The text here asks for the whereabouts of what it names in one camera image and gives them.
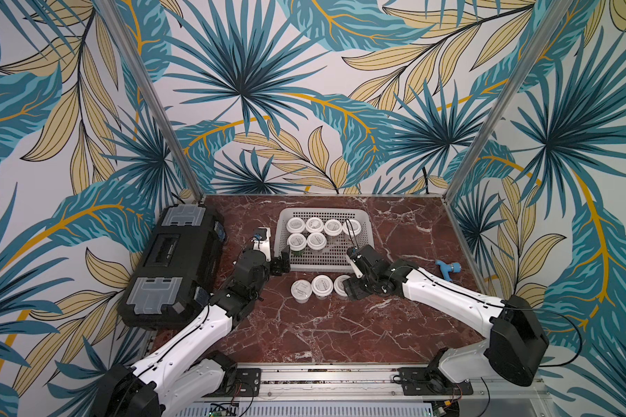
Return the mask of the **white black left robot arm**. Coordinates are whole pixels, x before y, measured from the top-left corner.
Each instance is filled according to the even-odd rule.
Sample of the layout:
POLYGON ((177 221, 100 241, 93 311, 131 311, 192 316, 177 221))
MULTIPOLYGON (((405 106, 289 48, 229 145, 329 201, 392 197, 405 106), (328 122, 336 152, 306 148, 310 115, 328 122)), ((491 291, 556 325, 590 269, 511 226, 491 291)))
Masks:
POLYGON ((290 272, 290 249, 271 257, 243 250, 234 271, 208 306, 160 349, 127 367, 112 367, 97 384, 92 416, 174 416, 222 385, 232 385, 236 365, 209 348, 253 311, 272 276, 290 272))

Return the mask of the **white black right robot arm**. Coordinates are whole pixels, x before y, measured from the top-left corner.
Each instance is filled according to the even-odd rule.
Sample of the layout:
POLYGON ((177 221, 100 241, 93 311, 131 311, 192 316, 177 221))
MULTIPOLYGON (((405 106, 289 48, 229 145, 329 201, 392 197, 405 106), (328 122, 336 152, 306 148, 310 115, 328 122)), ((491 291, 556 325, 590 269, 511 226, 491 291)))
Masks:
POLYGON ((481 342, 460 349, 442 349, 431 372, 448 382, 499 376, 519 387, 536 377, 549 339, 536 313, 523 298, 508 300, 482 295, 431 274, 411 262, 349 259, 355 276, 344 282, 352 301, 370 295, 398 296, 419 302, 474 329, 481 342))

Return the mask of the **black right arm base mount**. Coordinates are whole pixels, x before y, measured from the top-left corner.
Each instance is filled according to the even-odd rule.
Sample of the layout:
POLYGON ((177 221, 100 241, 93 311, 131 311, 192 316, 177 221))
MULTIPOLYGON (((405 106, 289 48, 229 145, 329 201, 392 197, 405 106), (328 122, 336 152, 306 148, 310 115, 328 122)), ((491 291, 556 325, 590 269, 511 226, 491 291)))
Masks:
POLYGON ((405 396, 449 396, 457 399, 474 393, 469 382, 451 382, 437 370, 415 367, 398 368, 397 372, 391 381, 402 388, 405 396))

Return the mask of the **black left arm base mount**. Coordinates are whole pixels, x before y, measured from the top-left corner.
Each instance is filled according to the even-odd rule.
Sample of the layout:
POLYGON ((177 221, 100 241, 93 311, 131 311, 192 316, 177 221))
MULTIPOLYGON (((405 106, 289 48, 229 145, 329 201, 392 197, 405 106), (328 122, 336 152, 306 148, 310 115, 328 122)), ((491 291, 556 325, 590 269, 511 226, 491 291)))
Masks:
POLYGON ((252 398, 260 394, 261 368, 238 368, 222 379, 208 377, 200 383, 203 398, 252 398))

